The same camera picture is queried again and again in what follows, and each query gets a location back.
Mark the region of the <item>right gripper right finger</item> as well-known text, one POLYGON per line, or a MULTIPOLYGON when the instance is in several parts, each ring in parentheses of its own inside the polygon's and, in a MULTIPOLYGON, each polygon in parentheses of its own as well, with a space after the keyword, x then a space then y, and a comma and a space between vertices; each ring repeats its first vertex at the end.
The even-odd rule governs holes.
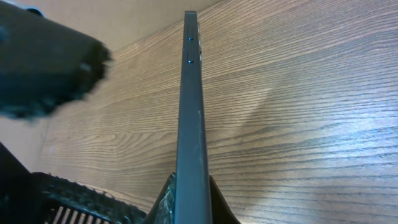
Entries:
POLYGON ((214 223, 240 224, 224 199, 214 178, 209 176, 209 193, 204 200, 181 202, 176 173, 169 175, 144 224, 214 223))

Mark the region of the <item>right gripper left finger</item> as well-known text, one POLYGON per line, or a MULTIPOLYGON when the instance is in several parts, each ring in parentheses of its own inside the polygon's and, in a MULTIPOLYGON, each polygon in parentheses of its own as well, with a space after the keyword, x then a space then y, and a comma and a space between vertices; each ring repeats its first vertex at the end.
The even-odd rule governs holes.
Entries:
POLYGON ((102 222, 143 223, 146 213, 76 182, 29 172, 1 145, 1 223, 53 222, 60 208, 102 222))

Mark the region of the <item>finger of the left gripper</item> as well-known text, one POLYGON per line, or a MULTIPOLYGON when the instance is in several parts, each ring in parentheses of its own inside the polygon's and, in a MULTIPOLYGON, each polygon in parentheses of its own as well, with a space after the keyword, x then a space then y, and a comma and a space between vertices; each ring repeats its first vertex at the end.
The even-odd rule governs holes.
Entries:
POLYGON ((1 2, 1 116, 42 118, 83 99, 104 78, 110 59, 95 38, 35 8, 1 2))

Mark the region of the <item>blue Galaxy smartphone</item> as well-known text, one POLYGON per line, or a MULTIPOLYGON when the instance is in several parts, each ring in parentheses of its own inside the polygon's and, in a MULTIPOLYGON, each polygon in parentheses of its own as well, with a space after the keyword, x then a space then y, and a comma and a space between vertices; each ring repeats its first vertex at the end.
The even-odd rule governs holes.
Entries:
POLYGON ((204 200, 209 194, 200 35, 195 11, 185 11, 183 25, 176 177, 181 202, 204 200))

